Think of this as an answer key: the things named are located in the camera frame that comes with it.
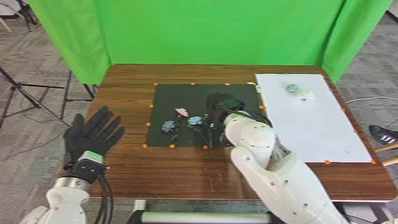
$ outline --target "green object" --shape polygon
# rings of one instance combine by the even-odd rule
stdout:
[[[83,83],[101,83],[108,66],[122,63],[316,65],[337,82],[391,0],[30,4]]]
[[[80,159],[88,159],[90,161],[103,164],[103,156],[97,153],[94,153],[92,151],[83,152],[83,155],[81,155]]]

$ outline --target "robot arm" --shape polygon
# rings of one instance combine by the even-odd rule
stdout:
[[[316,175],[279,144],[270,126],[232,113],[224,124],[236,146],[231,160],[275,216],[289,224],[348,224]]]
[[[81,204],[88,201],[88,190],[94,181],[99,179],[101,186],[106,185],[103,156],[124,134],[124,128],[117,128],[120,118],[110,122],[113,113],[103,107],[90,120],[83,121],[78,114],[72,126],[64,134],[65,141],[65,166],[62,177],[55,181],[53,188],[46,192],[49,209],[37,207],[25,216],[19,224],[83,224],[85,212]],[[106,216],[106,195],[104,208],[101,212],[101,223],[110,223],[112,216]]]

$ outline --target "white cylinder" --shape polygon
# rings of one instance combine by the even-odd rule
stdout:
[[[263,223],[271,221],[266,213],[144,212],[142,223]]]

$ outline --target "blue object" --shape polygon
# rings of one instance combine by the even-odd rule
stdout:
[[[161,131],[167,133],[172,131],[172,128],[176,127],[176,123],[174,121],[165,121],[163,125],[161,125]]]
[[[200,124],[202,124],[202,118],[200,118],[199,116],[190,117],[190,119],[188,119],[188,124],[190,124],[192,126],[200,125]]]
[[[298,92],[298,89],[300,89],[300,87],[298,87],[296,84],[289,84],[289,85],[286,86],[286,90],[287,90],[289,93],[296,93],[296,92]]]

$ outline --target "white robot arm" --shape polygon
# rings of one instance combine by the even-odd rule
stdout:
[[[316,175],[295,152],[279,144],[270,126],[234,113],[224,124],[236,146],[231,160],[279,219],[289,224],[348,224]]]
[[[88,188],[85,180],[74,177],[58,178],[46,192],[49,209],[39,206],[19,224],[85,224],[81,204],[88,201]]]

